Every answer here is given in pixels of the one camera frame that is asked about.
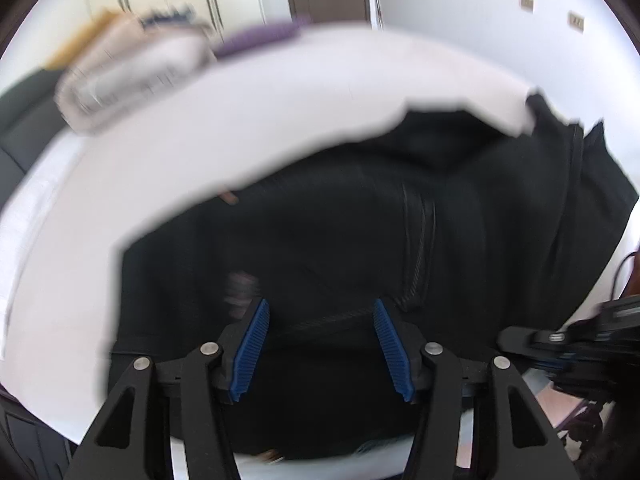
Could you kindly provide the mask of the folded blue jeans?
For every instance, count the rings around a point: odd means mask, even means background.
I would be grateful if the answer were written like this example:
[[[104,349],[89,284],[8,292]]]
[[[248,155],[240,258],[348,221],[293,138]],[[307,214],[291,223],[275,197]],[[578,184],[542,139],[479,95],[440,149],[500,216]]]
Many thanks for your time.
[[[189,25],[195,18],[192,6],[184,6],[181,9],[172,6],[168,10],[153,10],[142,15],[139,21],[143,28],[165,25]]]

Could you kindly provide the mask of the black denim pants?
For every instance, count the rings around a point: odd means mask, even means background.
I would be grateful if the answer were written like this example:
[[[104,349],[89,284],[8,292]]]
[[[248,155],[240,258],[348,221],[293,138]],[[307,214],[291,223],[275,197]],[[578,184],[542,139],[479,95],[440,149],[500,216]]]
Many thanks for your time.
[[[311,460],[408,436],[418,412],[393,386],[375,301],[484,360],[506,327],[564,324],[636,206],[601,126],[526,104],[535,127],[516,138],[467,112],[410,112],[146,233],[122,256],[108,378],[186,356],[264,298],[265,347],[224,410],[234,452]]]

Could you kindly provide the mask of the dark grey headboard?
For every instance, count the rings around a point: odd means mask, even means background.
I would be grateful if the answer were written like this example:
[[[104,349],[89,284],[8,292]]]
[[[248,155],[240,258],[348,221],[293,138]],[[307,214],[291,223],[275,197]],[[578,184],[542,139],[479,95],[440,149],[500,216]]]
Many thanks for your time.
[[[36,70],[1,96],[1,203],[66,126],[54,102],[62,70]]]

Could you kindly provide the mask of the wall socket plate far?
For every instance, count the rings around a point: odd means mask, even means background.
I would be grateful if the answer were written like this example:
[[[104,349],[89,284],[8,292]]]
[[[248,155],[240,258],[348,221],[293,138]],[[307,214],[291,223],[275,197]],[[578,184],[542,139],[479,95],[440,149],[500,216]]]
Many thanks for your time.
[[[526,12],[533,12],[534,0],[520,0],[520,7]]]

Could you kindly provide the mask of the wall socket plate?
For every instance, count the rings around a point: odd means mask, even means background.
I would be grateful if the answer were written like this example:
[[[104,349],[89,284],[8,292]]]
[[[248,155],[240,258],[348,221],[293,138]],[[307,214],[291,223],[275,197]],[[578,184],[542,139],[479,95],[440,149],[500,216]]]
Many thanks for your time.
[[[580,32],[583,32],[585,29],[585,19],[574,12],[570,12],[567,15],[567,23],[571,28],[579,30]]]
[[[534,0],[520,0],[520,7],[526,12],[533,12]]]

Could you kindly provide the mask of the wall socket plate near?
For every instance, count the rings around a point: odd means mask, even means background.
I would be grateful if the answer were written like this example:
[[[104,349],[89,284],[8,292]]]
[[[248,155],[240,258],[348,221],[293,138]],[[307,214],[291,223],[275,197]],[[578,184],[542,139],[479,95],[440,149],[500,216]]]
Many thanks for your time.
[[[570,12],[567,15],[567,23],[571,28],[579,30],[580,32],[583,32],[585,29],[585,19],[574,12]]]

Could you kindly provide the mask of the white bed mattress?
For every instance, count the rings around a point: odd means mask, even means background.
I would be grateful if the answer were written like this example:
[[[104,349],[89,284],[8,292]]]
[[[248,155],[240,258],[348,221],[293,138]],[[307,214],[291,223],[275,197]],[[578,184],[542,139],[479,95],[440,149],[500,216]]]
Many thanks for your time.
[[[408,107],[462,107],[527,132],[529,90],[512,70],[440,40],[319,25],[212,65],[96,136],[64,136],[76,166],[1,308],[2,385],[80,440],[104,399],[129,242],[318,148],[384,132]]]

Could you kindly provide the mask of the purple pillow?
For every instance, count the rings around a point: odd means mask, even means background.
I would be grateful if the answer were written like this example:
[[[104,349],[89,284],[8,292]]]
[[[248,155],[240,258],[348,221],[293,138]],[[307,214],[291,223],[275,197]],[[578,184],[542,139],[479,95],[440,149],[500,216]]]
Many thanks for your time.
[[[311,24],[309,18],[293,18],[289,21],[277,21],[255,25],[222,40],[213,47],[215,58],[230,58],[242,52],[277,44],[296,37],[299,32]]]

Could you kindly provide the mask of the yellow pillow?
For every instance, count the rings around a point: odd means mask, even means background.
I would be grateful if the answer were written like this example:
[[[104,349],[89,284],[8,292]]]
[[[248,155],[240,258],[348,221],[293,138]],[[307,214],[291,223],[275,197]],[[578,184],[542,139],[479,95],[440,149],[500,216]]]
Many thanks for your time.
[[[77,32],[74,32],[65,44],[62,44],[43,63],[42,68],[52,72],[52,70],[62,70],[74,62],[82,52],[84,52],[96,38],[103,34],[114,21],[117,21],[124,12],[114,10],[103,10],[92,22],[85,24]]]

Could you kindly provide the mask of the folded grey duvet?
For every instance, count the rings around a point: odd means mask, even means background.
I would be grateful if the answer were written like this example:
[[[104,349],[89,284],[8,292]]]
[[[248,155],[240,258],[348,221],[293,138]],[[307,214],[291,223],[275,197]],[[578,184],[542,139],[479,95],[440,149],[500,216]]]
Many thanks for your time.
[[[54,102],[70,128],[95,133],[215,62],[201,26],[122,16],[66,67]]]

